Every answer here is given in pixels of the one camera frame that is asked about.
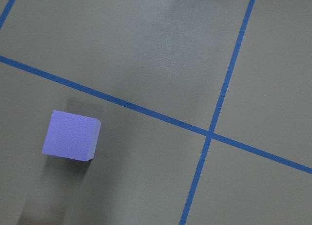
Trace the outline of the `purple foam block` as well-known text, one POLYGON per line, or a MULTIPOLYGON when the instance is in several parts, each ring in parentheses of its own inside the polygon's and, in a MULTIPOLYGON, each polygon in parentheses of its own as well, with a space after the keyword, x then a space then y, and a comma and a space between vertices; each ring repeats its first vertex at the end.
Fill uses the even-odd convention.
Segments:
POLYGON ((95 155, 100 127, 98 119, 54 110, 42 153, 89 161, 95 155))

